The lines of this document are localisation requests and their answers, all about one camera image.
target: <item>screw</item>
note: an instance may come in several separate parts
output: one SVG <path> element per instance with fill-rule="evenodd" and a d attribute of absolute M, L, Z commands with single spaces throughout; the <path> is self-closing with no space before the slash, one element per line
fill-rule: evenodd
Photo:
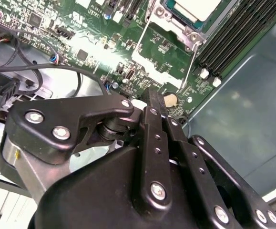
<path fill-rule="evenodd" d="M 204 141 L 201 138 L 198 137 L 197 141 L 199 142 L 199 144 L 204 145 Z"/>
<path fill-rule="evenodd" d="M 158 7 L 158 8 L 156 9 L 156 14 L 157 14 L 158 16 L 162 16 L 162 15 L 164 14 L 164 9 L 163 9 L 162 7 Z"/>
<path fill-rule="evenodd" d="M 119 87 L 119 84 L 117 82 L 112 83 L 111 87 L 113 89 L 117 89 Z"/>
<path fill-rule="evenodd" d="M 34 124 L 39 124 L 43 122 L 42 114 L 35 111 L 28 112 L 25 115 L 25 119 L 28 120 L 30 123 L 34 123 Z"/>
<path fill-rule="evenodd" d="M 188 97 L 186 101 L 190 104 L 191 102 L 193 102 L 193 98 L 192 97 Z"/>
<path fill-rule="evenodd" d="M 173 125 L 178 125 L 177 122 L 173 119 L 171 119 L 171 122 L 172 122 Z"/>
<path fill-rule="evenodd" d="M 196 35 L 195 33 L 191 34 L 190 39 L 191 39 L 191 41 L 193 41 L 193 42 L 196 41 L 197 35 Z"/>
<path fill-rule="evenodd" d="M 155 109 L 150 109 L 150 112 L 152 113 L 152 114 L 154 114 L 154 115 L 157 115 L 158 113 L 157 113 L 157 111 L 155 110 Z"/>
<path fill-rule="evenodd" d="M 271 219 L 271 221 L 276 223 L 276 216 L 271 211 L 267 211 L 267 213 L 268 213 L 268 216 Z"/>
<path fill-rule="evenodd" d="M 126 101 L 126 100 L 122 100 L 121 103 L 122 103 L 123 106 L 130 107 L 129 102 Z"/>
<path fill-rule="evenodd" d="M 152 183 L 151 192 L 153 196 L 158 200 L 164 200 L 166 197 L 165 189 L 158 183 Z"/>
<path fill-rule="evenodd" d="M 53 129 L 53 135 L 59 140 L 67 140 L 70 138 L 70 130 L 63 126 L 57 126 Z"/>
<path fill-rule="evenodd" d="M 222 221 L 225 224 L 227 224 L 229 222 L 229 217 L 228 217 L 227 213 L 225 212 L 225 210 L 223 210 L 220 206 L 216 206 L 214 208 L 214 210 L 215 210 L 215 213 L 220 221 Z"/>
<path fill-rule="evenodd" d="M 260 210 L 256 209 L 256 215 L 257 215 L 257 217 L 259 218 L 259 220 L 261 222 L 267 223 L 266 217 L 264 216 L 264 214 Z"/>

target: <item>wire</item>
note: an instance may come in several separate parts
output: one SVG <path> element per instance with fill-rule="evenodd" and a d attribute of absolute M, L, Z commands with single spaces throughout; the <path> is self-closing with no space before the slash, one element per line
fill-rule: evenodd
<path fill-rule="evenodd" d="M 70 70 L 70 71 L 74 71 L 77 73 L 81 73 L 81 74 L 89 77 L 90 79 L 96 81 L 99 84 L 103 95 L 108 95 L 104 84 L 101 82 L 101 80 L 96 75 L 94 75 L 90 71 L 87 71 L 87 70 L 84 70 L 81 68 L 67 66 L 67 65 L 55 65 L 52 63 L 45 63 L 45 64 L 36 64 L 36 65 L 32 65 L 32 66 L 0 67 L 0 73 L 20 72 L 20 71 L 26 71 L 26 70 L 36 70 L 36 69 L 46 69 L 46 68 L 65 69 L 65 70 Z"/>
<path fill-rule="evenodd" d="M 74 94 L 70 96 L 70 98 L 76 97 L 77 94 L 79 93 L 81 87 L 82 87 L 82 75 L 80 73 L 77 73 L 77 89 L 74 92 Z"/>
<path fill-rule="evenodd" d="M 23 62 L 25 62 L 28 66 L 33 66 L 33 63 L 31 63 L 22 53 L 21 49 L 18 49 L 18 55 L 19 57 L 22 59 Z M 36 75 L 37 81 L 38 81 L 38 87 L 34 90 L 30 90 L 30 91 L 18 91 L 18 94 L 23 94 L 23 95 L 29 95 L 29 94 L 34 94 L 37 91 L 39 91 L 43 85 L 43 77 L 41 72 L 38 69 L 32 70 L 34 72 L 34 74 Z"/>

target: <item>ram slot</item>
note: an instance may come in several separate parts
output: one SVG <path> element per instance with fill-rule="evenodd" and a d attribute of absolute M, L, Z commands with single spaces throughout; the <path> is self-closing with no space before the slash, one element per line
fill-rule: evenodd
<path fill-rule="evenodd" d="M 265 19 L 266 21 L 261 23 L 257 28 L 253 29 L 253 33 L 249 35 L 249 37 L 244 39 L 245 42 L 242 43 L 240 49 L 237 52 L 233 52 L 232 56 L 225 59 L 221 66 L 217 69 L 217 71 L 223 72 L 229 65 L 229 60 L 234 60 L 236 56 L 250 43 L 250 41 L 266 26 L 266 23 L 269 22 L 276 14 L 276 5 L 272 7 L 272 10 L 269 11 L 268 17 Z"/>

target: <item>white sticker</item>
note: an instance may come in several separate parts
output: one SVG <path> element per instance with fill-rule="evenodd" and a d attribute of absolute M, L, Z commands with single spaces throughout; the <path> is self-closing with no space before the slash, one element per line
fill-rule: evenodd
<path fill-rule="evenodd" d="M 90 2 L 91 2 L 91 0 L 75 0 L 75 3 L 80 4 L 81 6 L 85 7 L 86 9 L 88 9 Z"/>

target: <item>hole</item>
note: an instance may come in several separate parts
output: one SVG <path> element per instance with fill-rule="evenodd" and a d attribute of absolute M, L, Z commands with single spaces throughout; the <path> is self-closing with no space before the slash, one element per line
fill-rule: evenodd
<path fill-rule="evenodd" d="M 133 136 L 135 136 L 137 134 L 137 131 L 136 130 L 130 130 L 129 131 L 129 136 L 130 137 L 133 137 Z"/>
<path fill-rule="evenodd" d="M 150 112 L 152 113 L 152 114 L 154 114 L 154 115 L 157 115 L 158 113 L 157 113 L 157 111 L 155 110 L 155 109 L 150 109 Z"/>
<path fill-rule="evenodd" d="M 155 135 L 155 138 L 156 138 L 158 141 L 160 141 L 160 140 L 161 140 L 160 135 Z"/>
<path fill-rule="evenodd" d="M 161 150 L 159 148 L 155 148 L 155 153 L 156 154 L 161 154 Z"/>
<path fill-rule="evenodd" d="M 205 171 L 204 171 L 203 168 L 199 168 L 199 172 L 200 172 L 201 174 L 205 174 Z"/>
<path fill-rule="evenodd" d="M 130 107 L 129 102 L 126 101 L 126 100 L 121 100 L 121 103 L 122 103 L 123 106 Z"/>
<path fill-rule="evenodd" d="M 174 119 L 171 119 L 171 122 L 173 125 L 178 125 L 177 122 Z"/>

